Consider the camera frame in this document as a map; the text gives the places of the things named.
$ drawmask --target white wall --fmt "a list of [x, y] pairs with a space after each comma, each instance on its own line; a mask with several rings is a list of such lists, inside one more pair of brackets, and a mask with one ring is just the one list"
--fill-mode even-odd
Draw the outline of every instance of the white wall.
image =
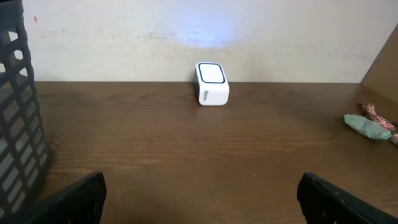
[[36, 80], [360, 82], [396, 0], [24, 0]]

